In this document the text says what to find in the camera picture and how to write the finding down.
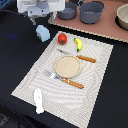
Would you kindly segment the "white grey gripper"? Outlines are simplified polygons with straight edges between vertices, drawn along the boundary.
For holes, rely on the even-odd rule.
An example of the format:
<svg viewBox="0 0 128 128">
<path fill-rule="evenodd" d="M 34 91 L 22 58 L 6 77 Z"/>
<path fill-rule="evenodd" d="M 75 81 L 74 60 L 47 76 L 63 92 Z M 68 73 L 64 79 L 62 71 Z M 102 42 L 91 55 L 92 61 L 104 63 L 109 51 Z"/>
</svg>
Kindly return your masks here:
<svg viewBox="0 0 128 128">
<path fill-rule="evenodd" d="M 36 25 L 33 17 L 42 17 L 50 13 L 51 23 L 54 23 L 56 14 L 53 13 L 65 9 L 65 0 L 17 0 L 17 8 L 20 14 L 26 13 L 31 17 L 33 25 Z"/>
</svg>

